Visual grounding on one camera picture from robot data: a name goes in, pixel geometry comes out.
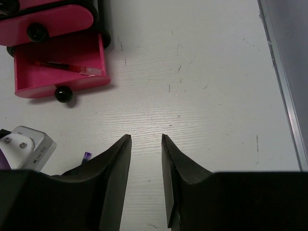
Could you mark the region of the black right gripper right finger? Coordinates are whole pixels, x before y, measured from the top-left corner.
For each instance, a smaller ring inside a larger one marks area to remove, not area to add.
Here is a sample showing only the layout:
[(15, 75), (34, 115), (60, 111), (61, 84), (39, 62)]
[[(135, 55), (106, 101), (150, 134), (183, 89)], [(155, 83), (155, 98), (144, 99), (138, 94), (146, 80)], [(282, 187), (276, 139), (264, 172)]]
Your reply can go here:
[(216, 172), (162, 136), (167, 226), (173, 231), (305, 231), (306, 172)]

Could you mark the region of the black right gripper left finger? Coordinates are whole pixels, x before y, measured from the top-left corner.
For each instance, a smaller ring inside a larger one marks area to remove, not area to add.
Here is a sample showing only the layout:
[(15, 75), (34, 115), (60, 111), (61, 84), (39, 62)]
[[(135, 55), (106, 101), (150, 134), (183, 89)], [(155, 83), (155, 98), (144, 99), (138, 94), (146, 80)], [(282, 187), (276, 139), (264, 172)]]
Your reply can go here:
[(119, 230), (131, 146), (131, 136), (126, 134), (105, 152), (62, 175), (1, 171), (1, 230)]

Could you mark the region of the purple gel pen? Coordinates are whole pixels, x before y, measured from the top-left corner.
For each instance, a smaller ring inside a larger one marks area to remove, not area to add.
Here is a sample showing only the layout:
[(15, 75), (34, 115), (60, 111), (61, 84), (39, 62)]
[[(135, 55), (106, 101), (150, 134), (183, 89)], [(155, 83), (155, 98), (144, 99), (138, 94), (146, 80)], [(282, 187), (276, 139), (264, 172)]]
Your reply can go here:
[(91, 160), (92, 153), (85, 152), (81, 164), (84, 164)]

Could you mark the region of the red gel pen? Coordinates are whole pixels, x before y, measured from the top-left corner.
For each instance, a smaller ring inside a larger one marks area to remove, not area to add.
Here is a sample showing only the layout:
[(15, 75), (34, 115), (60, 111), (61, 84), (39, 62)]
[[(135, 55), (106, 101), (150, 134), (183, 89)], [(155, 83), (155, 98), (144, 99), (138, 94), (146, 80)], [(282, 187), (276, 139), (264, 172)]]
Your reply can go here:
[(83, 73), (83, 74), (90, 74), (90, 75), (101, 75), (103, 73), (103, 71), (101, 69), (98, 69), (98, 68), (82, 67), (82, 66), (55, 63), (55, 62), (35, 61), (34, 64), (36, 66), (43, 66), (43, 67), (67, 70), (67, 71), (78, 72), (78, 73)]

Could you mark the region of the pink bottom drawer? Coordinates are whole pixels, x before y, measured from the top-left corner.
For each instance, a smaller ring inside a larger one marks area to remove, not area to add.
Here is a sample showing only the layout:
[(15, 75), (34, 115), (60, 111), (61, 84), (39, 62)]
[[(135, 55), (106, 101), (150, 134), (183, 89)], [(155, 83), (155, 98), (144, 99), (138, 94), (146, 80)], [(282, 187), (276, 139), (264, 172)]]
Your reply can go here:
[[(66, 103), (71, 101), (74, 91), (104, 86), (111, 81), (106, 72), (103, 38), (98, 32), (81, 31), (43, 43), (20, 45), (14, 49), (13, 60), (14, 93), (20, 98), (54, 96)], [(35, 61), (98, 68), (103, 73), (90, 75), (36, 66)]]

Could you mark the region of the pink drawer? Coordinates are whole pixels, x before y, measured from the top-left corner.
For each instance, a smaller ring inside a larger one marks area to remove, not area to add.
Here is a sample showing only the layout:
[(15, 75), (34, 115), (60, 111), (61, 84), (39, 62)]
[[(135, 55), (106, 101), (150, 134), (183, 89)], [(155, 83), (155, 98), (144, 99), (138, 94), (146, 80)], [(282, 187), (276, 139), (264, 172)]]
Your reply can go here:
[[(98, 32), (81, 31), (43, 43), (20, 45), (14, 49), (13, 60), (14, 93), (20, 98), (54, 96), (66, 103), (71, 101), (74, 91), (104, 86), (111, 81), (106, 72), (103, 38)], [(36, 66), (35, 61), (98, 68), (103, 73), (90, 75)]]
[(31, 24), (43, 25), (50, 37), (87, 29), (94, 22), (93, 14), (83, 6), (69, 4), (30, 13), (0, 22), (0, 44), (15, 46), (29, 43), (27, 29)]

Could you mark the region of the black drawer cabinet shell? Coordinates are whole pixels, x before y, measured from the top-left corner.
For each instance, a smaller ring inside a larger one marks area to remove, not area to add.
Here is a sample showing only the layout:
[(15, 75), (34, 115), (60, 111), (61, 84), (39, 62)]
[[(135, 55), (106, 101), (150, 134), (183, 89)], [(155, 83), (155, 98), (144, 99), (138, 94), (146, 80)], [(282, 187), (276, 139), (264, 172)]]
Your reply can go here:
[[(101, 33), (103, 44), (105, 47), (108, 47), (111, 42), (111, 36), (108, 32), (107, 10), (105, 9), (106, 2), (104, 0), (2, 0), (0, 2), (0, 21), (69, 4), (83, 6), (93, 14), (94, 22), (92, 26), (84, 30), (93, 30)], [(41, 43), (53, 38), (49, 36), (47, 29), (43, 25), (37, 23), (31, 24), (28, 27), (27, 35), (30, 39), (29, 43)], [(16, 46), (19, 45), (6, 46), (10, 55), (13, 55)]]

